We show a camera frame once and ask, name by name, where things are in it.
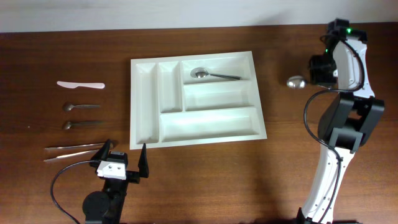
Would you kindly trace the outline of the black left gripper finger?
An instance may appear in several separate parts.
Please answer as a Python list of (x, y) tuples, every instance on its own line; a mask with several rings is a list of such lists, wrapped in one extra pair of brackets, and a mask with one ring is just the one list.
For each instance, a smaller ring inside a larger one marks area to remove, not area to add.
[(139, 168), (139, 176), (140, 177), (142, 177), (142, 178), (149, 177), (149, 165), (148, 165), (148, 161), (147, 161), (146, 143), (143, 144), (142, 149), (141, 149), (138, 168)]
[(107, 158), (109, 154), (109, 150), (111, 149), (111, 140), (108, 139), (102, 146), (101, 149), (99, 149), (94, 156), (92, 157), (93, 161), (103, 161)]

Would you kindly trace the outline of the large metal spoon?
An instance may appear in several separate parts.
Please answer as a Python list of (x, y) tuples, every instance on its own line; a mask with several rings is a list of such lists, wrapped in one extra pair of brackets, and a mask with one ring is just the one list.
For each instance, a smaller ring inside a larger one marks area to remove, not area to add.
[(286, 85), (291, 89), (301, 90), (304, 89), (310, 82), (303, 76), (292, 76), (286, 81)]

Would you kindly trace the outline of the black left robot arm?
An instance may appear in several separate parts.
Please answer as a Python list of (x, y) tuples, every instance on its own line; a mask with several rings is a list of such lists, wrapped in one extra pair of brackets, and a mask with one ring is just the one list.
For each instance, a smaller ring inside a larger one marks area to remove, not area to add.
[(83, 201), (85, 223), (119, 223), (130, 183), (139, 184), (148, 178), (147, 148), (144, 144), (138, 162), (138, 171), (127, 170), (128, 155), (112, 151), (112, 140), (107, 140), (91, 158), (90, 166), (104, 180), (102, 190), (90, 193)]

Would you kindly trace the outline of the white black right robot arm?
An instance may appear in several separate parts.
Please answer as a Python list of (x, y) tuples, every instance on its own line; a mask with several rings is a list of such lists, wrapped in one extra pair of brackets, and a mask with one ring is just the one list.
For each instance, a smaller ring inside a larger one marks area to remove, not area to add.
[(310, 194), (294, 223), (333, 223), (333, 208), (346, 169), (385, 109), (368, 79), (366, 31), (336, 18), (328, 23), (320, 40), (325, 51), (311, 56), (308, 69), (309, 82), (323, 89), (308, 101), (326, 93), (336, 93), (336, 98), (322, 114), (317, 132), (309, 132), (320, 143), (320, 159)]

